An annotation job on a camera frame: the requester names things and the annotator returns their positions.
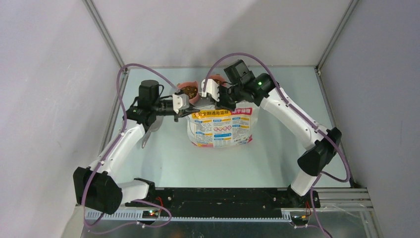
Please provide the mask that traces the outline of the cat food bag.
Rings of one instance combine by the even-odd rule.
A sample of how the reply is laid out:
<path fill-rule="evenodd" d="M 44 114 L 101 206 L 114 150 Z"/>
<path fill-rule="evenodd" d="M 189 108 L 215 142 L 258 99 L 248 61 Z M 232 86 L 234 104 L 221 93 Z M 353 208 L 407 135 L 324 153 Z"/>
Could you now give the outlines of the cat food bag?
<path fill-rule="evenodd" d="M 187 117 L 187 134 L 197 147 L 225 148 L 243 145 L 253 140 L 253 129 L 260 108 L 253 103 L 240 102 L 233 111 L 217 110 L 213 105 Z"/>

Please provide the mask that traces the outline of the metal food scoop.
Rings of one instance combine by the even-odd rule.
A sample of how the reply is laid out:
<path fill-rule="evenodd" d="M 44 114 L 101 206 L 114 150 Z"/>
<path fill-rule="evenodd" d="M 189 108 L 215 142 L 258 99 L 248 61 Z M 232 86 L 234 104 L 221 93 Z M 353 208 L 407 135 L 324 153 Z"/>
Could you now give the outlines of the metal food scoop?
<path fill-rule="evenodd" d="M 147 141 L 149 140 L 151 134 L 153 132 L 157 132 L 161 125 L 163 123 L 163 116 L 157 116 L 156 120 L 154 123 L 152 123 L 152 125 L 149 127 L 149 129 L 146 131 L 146 134 L 143 136 L 142 139 L 142 143 L 141 143 L 141 148 L 145 148 Z"/>

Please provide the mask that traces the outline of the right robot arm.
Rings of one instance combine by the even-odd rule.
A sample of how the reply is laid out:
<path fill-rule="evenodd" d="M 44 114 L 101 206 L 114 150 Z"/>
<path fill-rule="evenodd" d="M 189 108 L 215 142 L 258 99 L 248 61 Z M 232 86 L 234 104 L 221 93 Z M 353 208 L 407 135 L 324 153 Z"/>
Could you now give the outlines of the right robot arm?
<path fill-rule="evenodd" d="M 253 103 L 276 117 L 305 148 L 305 153 L 297 160 L 300 170 L 288 193 L 292 206 L 303 206 L 308 200 L 310 188 L 337 154 L 341 131 L 315 122 L 288 97 L 271 72 L 255 76 L 241 59 L 227 66 L 224 72 L 232 85 L 218 88 L 217 108 L 234 111 L 241 101 Z"/>

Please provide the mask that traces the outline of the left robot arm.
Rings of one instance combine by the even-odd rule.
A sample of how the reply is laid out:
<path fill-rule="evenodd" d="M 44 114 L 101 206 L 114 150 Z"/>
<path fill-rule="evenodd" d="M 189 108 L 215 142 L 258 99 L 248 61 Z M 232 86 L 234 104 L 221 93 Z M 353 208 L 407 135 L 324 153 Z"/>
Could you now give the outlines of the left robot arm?
<path fill-rule="evenodd" d="M 189 93 L 178 89 L 172 95 L 162 96 L 163 89 L 156 80 L 142 81 L 138 96 L 125 110 L 121 129 L 113 141 L 88 167 L 75 170 L 73 181 L 79 205 L 111 215 L 122 204 L 139 201 L 148 207 L 156 202 L 152 181 L 134 178 L 117 182 L 116 179 L 131 150 L 146 139 L 159 118 L 173 116 L 178 121 L 197 111 L 189 103 Z"/>

